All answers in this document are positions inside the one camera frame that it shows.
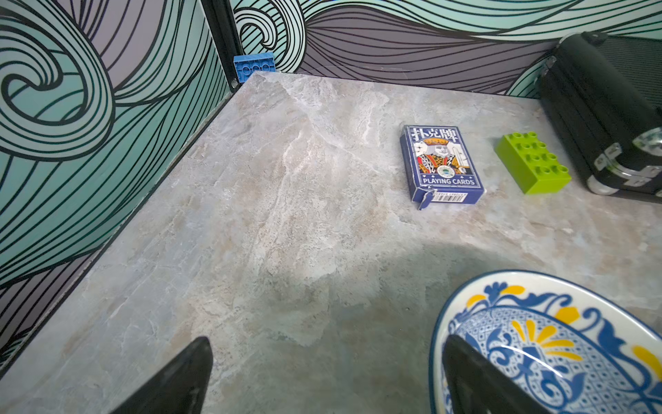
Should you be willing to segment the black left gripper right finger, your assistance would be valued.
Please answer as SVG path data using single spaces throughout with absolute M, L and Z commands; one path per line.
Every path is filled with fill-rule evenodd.
M 442 350 L 454 413 L 546 413 L 548 410 L 459 336 Z

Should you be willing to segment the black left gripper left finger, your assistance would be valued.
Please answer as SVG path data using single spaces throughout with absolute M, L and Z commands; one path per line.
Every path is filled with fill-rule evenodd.
M 199 336 L 112 413 L 201 413 L 212 367 L 210 340 Z

